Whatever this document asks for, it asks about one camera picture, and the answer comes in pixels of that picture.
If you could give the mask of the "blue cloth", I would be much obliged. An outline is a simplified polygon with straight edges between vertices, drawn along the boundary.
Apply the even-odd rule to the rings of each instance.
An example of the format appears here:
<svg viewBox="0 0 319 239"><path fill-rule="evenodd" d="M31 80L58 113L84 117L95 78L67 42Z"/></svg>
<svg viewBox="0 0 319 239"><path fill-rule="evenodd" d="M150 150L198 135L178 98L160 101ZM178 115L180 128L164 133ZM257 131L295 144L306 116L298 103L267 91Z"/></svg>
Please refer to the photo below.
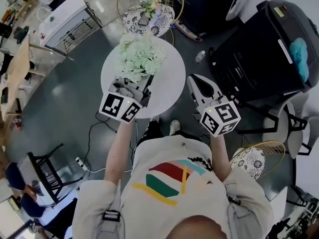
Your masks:
<svg viewBox="0 0 319 239"><path fill-rule="evenodd" d="M307 64L308 51L306 42L302 38L297 38L290 44L289 51L297 65L301 78L304 82L306 82L309 78L309 67Z"/></svg>

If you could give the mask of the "dark phone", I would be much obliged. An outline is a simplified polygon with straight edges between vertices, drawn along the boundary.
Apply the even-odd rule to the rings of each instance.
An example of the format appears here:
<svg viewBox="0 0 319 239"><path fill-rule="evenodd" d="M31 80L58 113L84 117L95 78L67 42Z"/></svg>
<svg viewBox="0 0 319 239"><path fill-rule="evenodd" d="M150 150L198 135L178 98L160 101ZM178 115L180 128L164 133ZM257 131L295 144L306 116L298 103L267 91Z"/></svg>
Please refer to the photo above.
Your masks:
<svg viewBox="0 0 319 239"><path fill-rule="evenodd" d="M147 26L149 20L150 20L150 19L147 17L146 12L143 12L143 13L141 14L141 18L140 18L140 20L139 20L139 22L138 22L138 25Z"/></svg>

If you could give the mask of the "white chair black frame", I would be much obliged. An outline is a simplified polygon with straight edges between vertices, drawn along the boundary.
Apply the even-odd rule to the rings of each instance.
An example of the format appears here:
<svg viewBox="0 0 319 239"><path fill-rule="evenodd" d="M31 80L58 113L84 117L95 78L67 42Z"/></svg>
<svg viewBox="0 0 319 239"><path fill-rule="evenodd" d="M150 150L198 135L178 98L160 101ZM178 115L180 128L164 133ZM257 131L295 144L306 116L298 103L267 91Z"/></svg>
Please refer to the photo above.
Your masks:
<svg viewBox="0 0 319 239"><path fill-rule="evenodd" d="M261 134L262 141L275 140L284 143L293 131L304 130L308 124L302 118L308 93L294 92L280 97L273 106L259 108L245 103L243 106L264 117L263 127L242 129L239 134Z"/></svg>
<svg viewBox="0 0 319 239"><path fill-rule="evenodd" d="M309 156L316 141L319 139L319 116L305 117L309 129L309 139L304 143L304 134L302 130L291 131L287 138L288 152L292 159L298 155Z"/></svg>

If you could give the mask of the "person's right forearm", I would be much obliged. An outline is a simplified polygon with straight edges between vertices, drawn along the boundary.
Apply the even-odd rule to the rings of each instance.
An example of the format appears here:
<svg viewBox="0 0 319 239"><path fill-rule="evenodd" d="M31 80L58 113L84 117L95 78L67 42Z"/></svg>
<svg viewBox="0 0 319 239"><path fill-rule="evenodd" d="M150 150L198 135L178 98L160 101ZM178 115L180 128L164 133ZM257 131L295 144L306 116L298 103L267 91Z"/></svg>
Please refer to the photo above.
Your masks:
<svg viewBox="0 0 319 239"><path fill-rule="evenodd" d="M224 136L210 136L212 152L212 170L217 178L223 182L231 172Z"/></svg>

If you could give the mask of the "white metal cabinet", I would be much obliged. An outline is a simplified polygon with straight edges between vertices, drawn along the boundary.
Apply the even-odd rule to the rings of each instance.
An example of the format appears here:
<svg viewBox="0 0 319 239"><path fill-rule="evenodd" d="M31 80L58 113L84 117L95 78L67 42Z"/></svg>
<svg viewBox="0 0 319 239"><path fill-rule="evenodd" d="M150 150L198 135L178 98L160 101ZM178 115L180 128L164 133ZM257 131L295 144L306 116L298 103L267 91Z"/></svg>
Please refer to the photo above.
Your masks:
<svg viewBox="0 0 319 239"><path fill-rule="evenodd" d="M102 23L87 2L65 0L39 25L39 43L66 56L100 28Z"/></svg>

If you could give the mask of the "person's white printed shirt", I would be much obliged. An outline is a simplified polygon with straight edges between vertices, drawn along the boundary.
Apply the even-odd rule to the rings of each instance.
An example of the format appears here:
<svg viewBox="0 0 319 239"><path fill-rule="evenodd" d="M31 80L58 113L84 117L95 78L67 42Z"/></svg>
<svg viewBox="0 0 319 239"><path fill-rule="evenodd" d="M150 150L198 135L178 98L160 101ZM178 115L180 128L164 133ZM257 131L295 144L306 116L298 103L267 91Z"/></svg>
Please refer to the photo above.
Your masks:
<svg viewBox="0 0 319 239"><path fill-rule="evenodd" d="M165 239L191 216L212 219L227 239L265 239L274 214L262 187L240 167L220 181L210 157L206 144L180 135L144 141L124 190L107 180L80 186L73 239Z"/></svg>

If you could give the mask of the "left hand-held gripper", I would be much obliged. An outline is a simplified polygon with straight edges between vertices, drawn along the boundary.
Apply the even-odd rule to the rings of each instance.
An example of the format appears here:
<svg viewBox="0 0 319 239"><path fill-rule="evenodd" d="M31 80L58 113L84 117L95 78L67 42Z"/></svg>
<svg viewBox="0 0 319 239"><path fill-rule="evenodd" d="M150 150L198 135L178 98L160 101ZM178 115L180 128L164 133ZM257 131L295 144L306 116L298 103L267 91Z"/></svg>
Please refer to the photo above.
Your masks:
<svg viewBox="0 0 319 239"><path fill-rule="evenodd" d="M134 88L122 77L115 78L103 95L99 113L126 124L148 106L154 75L143 76Z"/></svg>

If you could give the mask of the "open laptop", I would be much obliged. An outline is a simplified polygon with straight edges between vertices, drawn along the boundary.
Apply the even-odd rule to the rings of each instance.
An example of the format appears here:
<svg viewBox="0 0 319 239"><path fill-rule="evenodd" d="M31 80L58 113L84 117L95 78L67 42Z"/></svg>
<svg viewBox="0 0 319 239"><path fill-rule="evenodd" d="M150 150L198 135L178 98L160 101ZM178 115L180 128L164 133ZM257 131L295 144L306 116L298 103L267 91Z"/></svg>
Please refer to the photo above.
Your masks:
<svg viewBox="0 0 319 239"><path fill-rule="evenodd" d="M17 166L22 174L25 183L30 185L33 181L41 183L35 170L33 169L33 166L31 165L29 158L26 155L17 163Z"/></svg>

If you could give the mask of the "white power strip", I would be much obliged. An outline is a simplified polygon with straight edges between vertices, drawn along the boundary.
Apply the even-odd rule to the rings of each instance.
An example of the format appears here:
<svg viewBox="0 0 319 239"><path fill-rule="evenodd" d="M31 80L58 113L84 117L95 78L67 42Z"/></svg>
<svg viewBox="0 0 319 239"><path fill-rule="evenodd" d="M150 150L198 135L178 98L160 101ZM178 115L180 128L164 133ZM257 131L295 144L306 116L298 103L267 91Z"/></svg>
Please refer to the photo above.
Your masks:
<svg viewBox="0 0 319 239"><path fill-rule="evenodd" d="M81 159L80 157L76 157L75 161L78 163L78 165L84 170L84 171L89 171L89 168L87 167L87 165L85 164L85 162L83 161L83 159Z"/></svg>

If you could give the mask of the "wooden table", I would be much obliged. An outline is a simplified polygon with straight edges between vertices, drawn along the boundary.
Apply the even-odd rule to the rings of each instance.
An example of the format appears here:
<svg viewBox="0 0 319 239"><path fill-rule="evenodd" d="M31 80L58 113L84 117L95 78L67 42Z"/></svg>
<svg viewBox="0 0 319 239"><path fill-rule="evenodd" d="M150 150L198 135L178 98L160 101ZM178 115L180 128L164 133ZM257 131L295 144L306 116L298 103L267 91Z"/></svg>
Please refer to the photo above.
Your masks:
<svg viewBox="0 0 319 239"><path fill-rule="evenodd" d="M11 60L8 70L7 70L7 81L5 83L0 83L0 100L2 91L7 88L7 102L4 104L0 103L1 117L3 121L6 121L8 116L16 116L20 113L12 112L11 109L16 101L18 90L21 82L24 80L25 76L28 73L41 75L46 77L46 74L38 70L30 69L29 64L29 48L36 48L44 51L50 52L49 49L32 44L25 39L17 52L15 53L14 58Z"/></svg>

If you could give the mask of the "lilac paper wrap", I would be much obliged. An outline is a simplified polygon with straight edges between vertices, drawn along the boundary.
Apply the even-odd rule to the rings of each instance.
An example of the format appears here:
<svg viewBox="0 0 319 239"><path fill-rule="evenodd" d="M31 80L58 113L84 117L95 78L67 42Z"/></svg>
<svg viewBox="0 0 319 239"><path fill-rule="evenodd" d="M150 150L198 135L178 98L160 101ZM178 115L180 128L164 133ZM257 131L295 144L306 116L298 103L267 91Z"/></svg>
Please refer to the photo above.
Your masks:
<svg viewBox="0 0 319 239"><path fill-rule="evenodd" d="M152 28L153 26L155 26L155 23L161 18L161 15L162 15L162 7L160 6L159 8L155 10L155 13L150 18L148 22L149 28Z"/></svg>

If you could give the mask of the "black wheeled machine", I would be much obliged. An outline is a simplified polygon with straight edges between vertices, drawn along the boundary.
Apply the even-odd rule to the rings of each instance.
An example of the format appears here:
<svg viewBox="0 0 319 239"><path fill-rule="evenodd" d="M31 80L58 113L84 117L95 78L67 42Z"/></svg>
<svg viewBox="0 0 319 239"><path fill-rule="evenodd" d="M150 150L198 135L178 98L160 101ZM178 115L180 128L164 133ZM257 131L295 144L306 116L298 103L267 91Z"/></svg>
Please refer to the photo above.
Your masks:
<svg viewBox="0 0 319 239"><path fill-rule="evenodd" d="M209 50L215 82L230 99L249 102L295 91L319 82L319 33L296 4L266 0L257 12L217 49ZM290 44L307 44L309 78L301 78Z"/></svg>
<svg viewBox="0 0 319 239"><path fill-rule="evenodd" d="M247 0L174 0L173 9L181 11L175 26L190 39L204 37L231 27Z"/></svg>

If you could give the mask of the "person's left forearm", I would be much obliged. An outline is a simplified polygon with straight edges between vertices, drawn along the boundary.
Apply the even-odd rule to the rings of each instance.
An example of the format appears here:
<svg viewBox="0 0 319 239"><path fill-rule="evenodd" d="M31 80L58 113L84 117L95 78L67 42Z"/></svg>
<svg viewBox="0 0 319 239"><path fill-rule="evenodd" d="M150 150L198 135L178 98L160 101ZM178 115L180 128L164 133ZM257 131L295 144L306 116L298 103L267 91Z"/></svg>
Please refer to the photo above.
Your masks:
<svg viewBox="0 0 319 239"><path fill-rule="evenodd" d="M134 122L120 123L106 160L104 180L118 185L125 173Z"/></svg>

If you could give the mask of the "white green flowers bunch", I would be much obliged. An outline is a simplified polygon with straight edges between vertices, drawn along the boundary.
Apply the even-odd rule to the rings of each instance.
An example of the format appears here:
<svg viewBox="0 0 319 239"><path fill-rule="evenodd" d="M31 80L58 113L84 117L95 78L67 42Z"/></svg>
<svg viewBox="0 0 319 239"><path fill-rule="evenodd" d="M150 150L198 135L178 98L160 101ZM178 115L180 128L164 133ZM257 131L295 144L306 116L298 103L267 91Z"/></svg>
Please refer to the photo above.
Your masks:
<svg viewBox="0 0 319 239"><path fill-rule="evenodd" d="M152 41L152 35L126 33L117 47L116 77L137 84L160 71L166 58L166 50Z"/></svg>

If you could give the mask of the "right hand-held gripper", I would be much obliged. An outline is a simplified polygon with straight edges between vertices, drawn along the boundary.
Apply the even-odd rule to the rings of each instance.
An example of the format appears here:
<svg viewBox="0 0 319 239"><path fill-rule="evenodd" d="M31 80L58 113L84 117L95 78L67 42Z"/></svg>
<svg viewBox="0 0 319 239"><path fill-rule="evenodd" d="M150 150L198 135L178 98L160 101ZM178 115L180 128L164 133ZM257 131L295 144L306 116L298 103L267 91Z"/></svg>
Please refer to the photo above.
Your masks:
<svg viewBox="0 0 319 239"><path fill-rule="evenodd" d="M231 132L241 120L233 101L222 96L219 87L212 80L198 74L187 78L187 85L193 101L200 112L199 123L213 137Z"/></svg>

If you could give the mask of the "round white table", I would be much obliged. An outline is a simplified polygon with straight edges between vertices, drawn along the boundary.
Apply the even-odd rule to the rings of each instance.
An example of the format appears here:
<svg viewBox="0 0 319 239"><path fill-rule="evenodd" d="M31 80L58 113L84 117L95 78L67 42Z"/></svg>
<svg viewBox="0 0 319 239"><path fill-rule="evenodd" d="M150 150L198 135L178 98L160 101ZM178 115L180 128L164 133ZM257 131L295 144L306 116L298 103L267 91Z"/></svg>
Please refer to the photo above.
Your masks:
<svg viewBox="0 0 319 239"><path fill-rule="evenodd" d="M137 113L137 119L148 119L166 112L178 100L185 84L185 65L180 53L161 38L153 36L151 40L165 49L167 58L151 83L148 106Z"/></svg>

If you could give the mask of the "person's patterned trouser leg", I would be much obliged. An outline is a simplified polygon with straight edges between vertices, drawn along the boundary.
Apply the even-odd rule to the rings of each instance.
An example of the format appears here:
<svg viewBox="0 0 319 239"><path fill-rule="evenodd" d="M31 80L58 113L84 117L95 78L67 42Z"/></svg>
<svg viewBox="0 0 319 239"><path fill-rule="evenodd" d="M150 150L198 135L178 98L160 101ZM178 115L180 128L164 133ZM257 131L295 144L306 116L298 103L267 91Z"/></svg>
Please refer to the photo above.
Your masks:
<svg viewBox="0 0 319 239"><path fill-rule="evenodd" d="M163 133L160 129L160 124L156 122L149 122L146 131L144 132L141 139L138 141L136 148L144 141L156 139L156 138L162 138Z"/></svg>

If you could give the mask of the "cream flower bunch with leaves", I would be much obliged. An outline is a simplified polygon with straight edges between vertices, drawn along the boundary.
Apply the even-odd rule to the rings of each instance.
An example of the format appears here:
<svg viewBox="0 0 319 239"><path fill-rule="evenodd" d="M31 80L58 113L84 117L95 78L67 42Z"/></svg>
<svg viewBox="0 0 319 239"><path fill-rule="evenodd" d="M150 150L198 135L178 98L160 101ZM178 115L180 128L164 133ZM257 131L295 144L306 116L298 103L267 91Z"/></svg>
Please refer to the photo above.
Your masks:
<svg viewBox="0 0 319 239"><path fill-rule="evenodd" d="M143 1L140 5L145 12L145 16L151 19L156 10L161 7L161 0Z"/></svg>

